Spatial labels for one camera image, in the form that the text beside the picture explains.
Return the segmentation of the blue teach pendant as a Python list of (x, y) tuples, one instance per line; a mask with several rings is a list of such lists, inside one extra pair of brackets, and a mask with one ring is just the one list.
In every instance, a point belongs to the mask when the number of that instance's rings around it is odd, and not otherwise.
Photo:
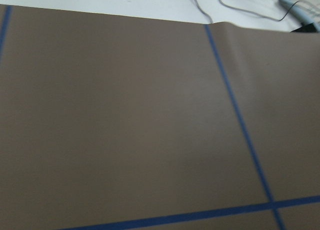
[(302, 27), (313, 26), (320, 32), (320, 0), (279, 0)]

